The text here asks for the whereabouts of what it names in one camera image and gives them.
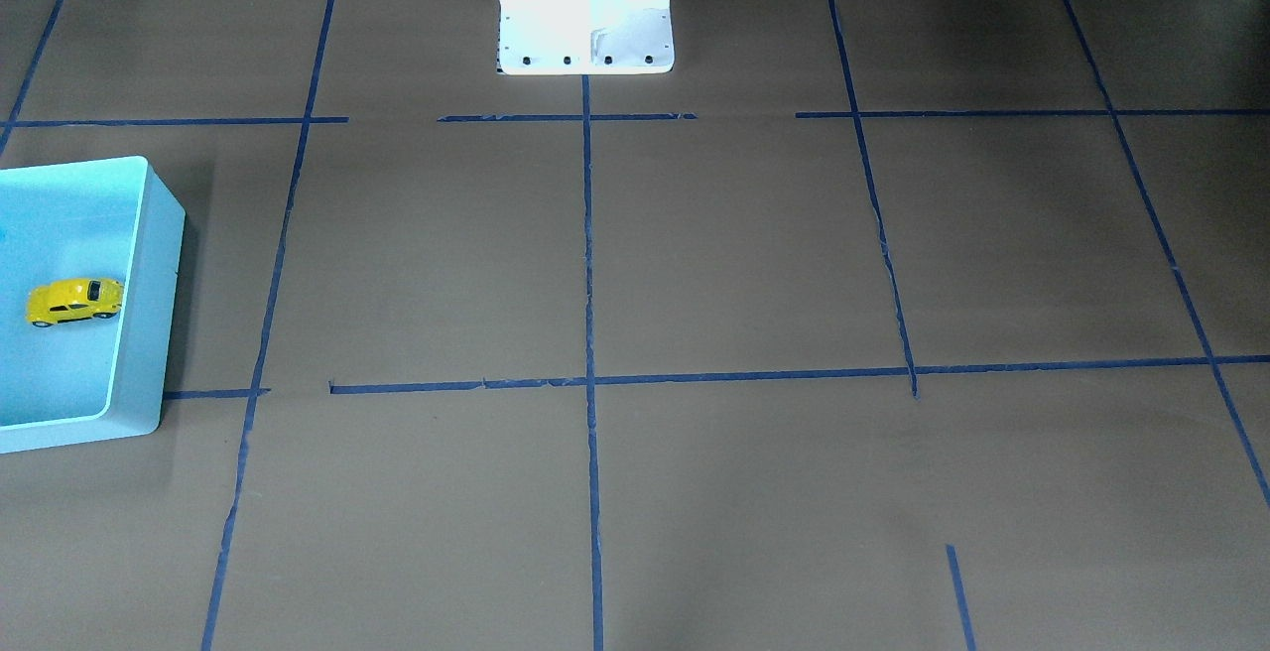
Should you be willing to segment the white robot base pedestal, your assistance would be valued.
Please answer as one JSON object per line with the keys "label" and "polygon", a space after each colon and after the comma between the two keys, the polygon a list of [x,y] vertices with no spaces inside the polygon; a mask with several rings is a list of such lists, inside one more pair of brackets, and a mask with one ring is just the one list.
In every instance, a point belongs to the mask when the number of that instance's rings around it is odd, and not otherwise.
{"label": "white robot base pedestal", "polygon": [[667,74],[671,0],[499,0],[497,67],[509,76]]}

